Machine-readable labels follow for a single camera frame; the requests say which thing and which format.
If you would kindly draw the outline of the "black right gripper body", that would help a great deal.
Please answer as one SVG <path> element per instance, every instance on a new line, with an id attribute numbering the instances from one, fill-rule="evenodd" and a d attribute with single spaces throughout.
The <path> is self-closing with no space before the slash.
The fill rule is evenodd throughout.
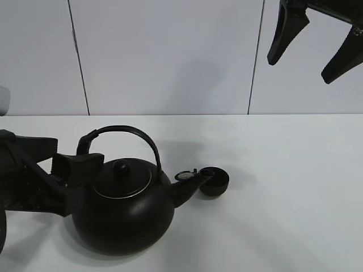
<path id="1" fill-rule="evenodd" d="M 307 8 L 362 28 L 362 0 L 280 1 L 293 9 Z"/>

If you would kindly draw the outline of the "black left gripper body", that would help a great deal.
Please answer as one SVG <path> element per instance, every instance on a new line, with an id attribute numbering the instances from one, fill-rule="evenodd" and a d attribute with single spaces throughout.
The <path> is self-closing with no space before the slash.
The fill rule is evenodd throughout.
<path id="1" fill-rule="evenodd" d="M 69 192 L 56 177 L 34 163 L 15 144 L 11 131 L 1 130 L 1 204 L 5 210 L 71 214 Z"/>

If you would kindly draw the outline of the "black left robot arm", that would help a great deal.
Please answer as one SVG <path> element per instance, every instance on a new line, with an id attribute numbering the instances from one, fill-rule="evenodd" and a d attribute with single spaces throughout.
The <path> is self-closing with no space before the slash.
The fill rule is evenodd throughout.
<path id="1" fill-rule="evenodd" d="M 80 205 L 86 185 L 100 172 L 104 155 L 64 155 L 58 139 L 1 130 L 1 245 L 7 211 L 67 217 Z"/>

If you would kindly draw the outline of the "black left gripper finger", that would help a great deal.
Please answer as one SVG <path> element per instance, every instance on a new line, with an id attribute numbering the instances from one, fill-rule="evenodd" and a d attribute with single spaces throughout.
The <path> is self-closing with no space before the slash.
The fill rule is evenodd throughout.
<path id="1" fill-rule="evenodd" d="M 66 187 L 79 187 L 91 182 L 102 170 L 104 155 L 55 154 L 52 158 L 51 175 Z"/>
<path id="2" fill-rule="evenodd" d="M 57 153 L 58 139 L 48 137 L 15 136 L 15 144 L 34 163 L 50 159 Z"/>

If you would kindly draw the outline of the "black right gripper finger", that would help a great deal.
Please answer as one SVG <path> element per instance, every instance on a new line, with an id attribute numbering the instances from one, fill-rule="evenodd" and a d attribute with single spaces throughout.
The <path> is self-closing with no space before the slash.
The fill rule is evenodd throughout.
<path id="1" fill-rule="evenodd" d="M 280 1 L 278 20 L 272 45 L 267 55 L 270 65 L 275 65 L 290 43 L 309 24 L 306 1 Z"/>
<path id="2" fill-rule="evenodd" d="M 362 63 L 362 28 L 352 26 L 339 50 L 323 69 L 321 76 L 326 84 Z"/>

